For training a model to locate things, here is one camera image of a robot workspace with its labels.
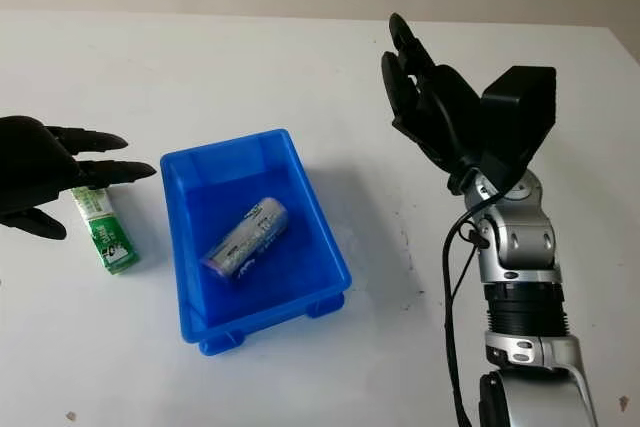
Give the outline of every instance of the blue tray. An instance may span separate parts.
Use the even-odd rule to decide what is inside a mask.
[[[351,276],[286,130],[173,152],[160,166],[187,342],[214,355],[251,332],[342,307]],[[287,230],[229,284],[199,259],[264,197],[285,206]]]

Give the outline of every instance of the silver battery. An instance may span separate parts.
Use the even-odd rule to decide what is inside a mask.
[[[272,197],[258,202],[220,245],[202,259],[207,267],[226,278],[240,277],[287,227],[287,210]]]

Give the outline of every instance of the robotic arm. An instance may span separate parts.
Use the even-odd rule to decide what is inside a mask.
[[[449,190],[464,194],[469,209],[443,248],[447,361],[458,424],[471,425],[459,387],[449,249],[470,223],[467,240],[480,252],[489,304],[486,355],[498,367],[480,379],[481,425],[595,427],[578,339],[569,335],[562,307],[542,186],[527,170],[555,122],[555,69],[512,67],[478,97],[454,69],[433,62],[398,14],[389,26],[398,54],[383,55],[382,73],[393,126],[450,174]]]

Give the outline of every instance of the small package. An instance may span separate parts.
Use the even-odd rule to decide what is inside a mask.
[[[105,268],[118,274],[138,262],[138,254],[113,211],[107,190],[77,187],[71,193]]]

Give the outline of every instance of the white table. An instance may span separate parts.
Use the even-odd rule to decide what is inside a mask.
[[[478,91],[512,64],[557,67],[558,123],[532,168],[600,425],[638,425],[639,66],[606,29],[412,27]],[[109,157],[156,166],[287,128],[354,279],[341,311],[204,357],[179,334],[160,176],[112,189],[144,259],[116,277],[64,194],[44,209],[66,241],[0,229],[0,425],[71,425],[70,411],[93,427],[454,425],[439,257],[462,200],[389,125],[379,61],[390,47],[384,22],[0,13],[2,115],[118,133],[131,145]],[[491,366],[472,270],[456,326],[476,419]]]

